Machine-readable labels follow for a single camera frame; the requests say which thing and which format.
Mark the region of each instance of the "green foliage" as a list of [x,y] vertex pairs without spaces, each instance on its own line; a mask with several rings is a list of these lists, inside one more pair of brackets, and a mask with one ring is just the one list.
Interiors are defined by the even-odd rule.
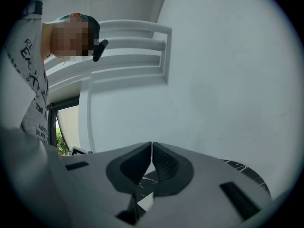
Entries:
[[56,128],[56,146],[57,151],[60,155],[67,155],[68,148],[65,142],[63,141],[63,137],[59,128]]

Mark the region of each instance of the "neck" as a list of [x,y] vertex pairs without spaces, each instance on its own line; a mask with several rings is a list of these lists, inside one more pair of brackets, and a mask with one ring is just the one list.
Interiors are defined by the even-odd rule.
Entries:
[[51,54],[51,36],[53,25],[51,23],[42,23],[42,37],[41,37],[41,58],[42,62],[44,58]]

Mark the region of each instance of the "black window frame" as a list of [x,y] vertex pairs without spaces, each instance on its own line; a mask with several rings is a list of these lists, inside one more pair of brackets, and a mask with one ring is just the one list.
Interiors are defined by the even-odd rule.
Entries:
[[60,110],[67,109],[73,106],[79,105],[79,96],[75,96],[57,103],[51,103],[47,106],[48,109],[48,119],[47,119],[47,128],[48,128],[48,144],[53,145],[57,148],[56,144],[56,120],[57,113]]

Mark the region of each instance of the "ceiling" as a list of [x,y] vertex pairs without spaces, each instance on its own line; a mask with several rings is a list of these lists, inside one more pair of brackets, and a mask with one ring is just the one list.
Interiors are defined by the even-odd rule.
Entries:
[[80,12],[97,21],[135,19],[157,22],[164,0],[44,0],[43,21]]

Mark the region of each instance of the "green plant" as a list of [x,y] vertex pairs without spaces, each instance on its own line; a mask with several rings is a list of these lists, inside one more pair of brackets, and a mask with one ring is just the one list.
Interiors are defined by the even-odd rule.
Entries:
[[68,148],[63,140],[61,130],[59,128],[56,128],[56,146],[57,146],[57,152],[60,155],[67,155]]

